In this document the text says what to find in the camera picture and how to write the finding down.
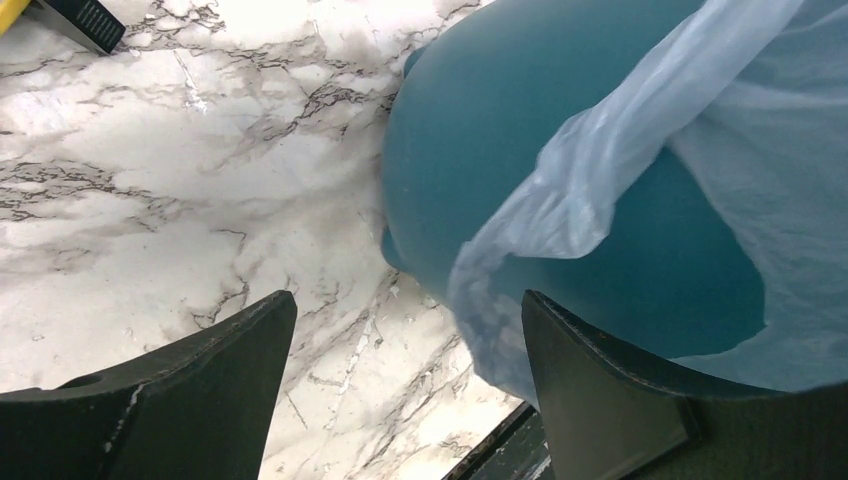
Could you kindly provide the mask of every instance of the plastic bag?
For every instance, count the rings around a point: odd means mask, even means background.
[[[666,144],[766,285],[760,334],[675,361],[786,391],[848,378],[846,3],[707,0],[565,122],[451,272],[449,300],[483,379],[535,403],[520,306],[492,298],[490,276],[510,254],[591,252]]]

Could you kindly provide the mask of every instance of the white marble surface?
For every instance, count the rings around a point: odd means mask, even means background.
[[[0,38],[0,391],[53,388],[277,289],[300,318],[262,479],[434,479],[517,402],[383,262],[402,59],[466,0],[104,0],[98,58]]]

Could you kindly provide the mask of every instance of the teal plastic container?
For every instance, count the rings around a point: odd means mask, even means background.
[[[383,149],[386,260],[444,301],[460,246],[557,128],[701,4],[498,0],[416,52]],[[722,352],[763,328],[757,270],[668,150],[619,200],[594,252],[510,258],[492,288],[516,301],[539,290],[666,358]]]

